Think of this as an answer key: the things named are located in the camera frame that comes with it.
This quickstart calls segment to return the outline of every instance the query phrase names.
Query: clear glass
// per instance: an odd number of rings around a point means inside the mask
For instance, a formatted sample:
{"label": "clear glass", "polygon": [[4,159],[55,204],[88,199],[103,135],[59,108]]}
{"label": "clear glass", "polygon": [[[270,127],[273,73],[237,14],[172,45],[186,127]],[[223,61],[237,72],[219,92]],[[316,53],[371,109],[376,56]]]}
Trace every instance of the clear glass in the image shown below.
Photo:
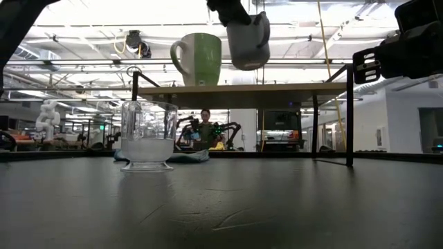
{"label": "clear glass", "polygon": [[162,172],[174,151],[177,106],[128,101],[122,105],[122,153],[131,162],[122,172]]}

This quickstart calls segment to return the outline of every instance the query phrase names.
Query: blue cloth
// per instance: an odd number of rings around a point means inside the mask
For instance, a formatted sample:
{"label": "blue cloth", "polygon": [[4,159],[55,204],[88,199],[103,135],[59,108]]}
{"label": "blue cloth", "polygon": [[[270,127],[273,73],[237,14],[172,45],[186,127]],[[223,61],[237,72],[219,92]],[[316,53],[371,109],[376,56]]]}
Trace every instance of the blue cloth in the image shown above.
{"label": "blue cloth", "polygon": [[[117,149],[114,153],[114,159],[117,161],[129,162],[124,156],[121,149]],[[202,150],[192,154],[185,153],[174,153],[169,159],[166,160],[168,163],[202,163],[209,160],[209,151]]]}

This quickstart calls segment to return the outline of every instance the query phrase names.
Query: person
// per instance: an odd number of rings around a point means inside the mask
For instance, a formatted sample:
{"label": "person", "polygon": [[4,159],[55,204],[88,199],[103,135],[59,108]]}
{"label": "person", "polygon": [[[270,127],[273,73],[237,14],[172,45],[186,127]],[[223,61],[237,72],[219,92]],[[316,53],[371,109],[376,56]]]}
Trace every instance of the person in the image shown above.
{"label": "person", "polygon": [[201,123],[199,125],[200,139],[205,143],[204,149],[209,149],[213,146],[214,137],[211,134],[213,124],[209,122],[210,111],[208,109],[203,109],[200,112]]}

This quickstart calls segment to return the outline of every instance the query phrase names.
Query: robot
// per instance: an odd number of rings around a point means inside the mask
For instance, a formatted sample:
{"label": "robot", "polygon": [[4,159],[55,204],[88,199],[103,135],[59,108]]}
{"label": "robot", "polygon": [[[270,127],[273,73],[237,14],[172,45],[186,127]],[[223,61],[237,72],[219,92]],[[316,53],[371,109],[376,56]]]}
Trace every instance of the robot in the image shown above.
{"label": "robot", "polygon": [[37,132],[46,132],[46,140],[54,139],[54,125],[60,123],[60,114],[55,111],[55,107],[58,105],[57,101],[45,100],[40,107],[40,115],[35,122]]}

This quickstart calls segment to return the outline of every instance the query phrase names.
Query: desk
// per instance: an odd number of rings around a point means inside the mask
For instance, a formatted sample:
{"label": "desk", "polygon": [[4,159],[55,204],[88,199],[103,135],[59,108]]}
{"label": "desk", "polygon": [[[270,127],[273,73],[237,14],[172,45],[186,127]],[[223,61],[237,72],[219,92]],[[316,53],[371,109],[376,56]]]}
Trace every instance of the desk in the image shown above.
{"label": "desk", "polygon": [[441,165],[0,163],[0,248],[443,248]]}
{"label": "desk", "polygon": [[170,95],[172,104],[189,109],[278,109],[312,107],[313,95],[323,104],[345,91],[346,83],[308,83],[140,88],[138,94],[160,102]]}

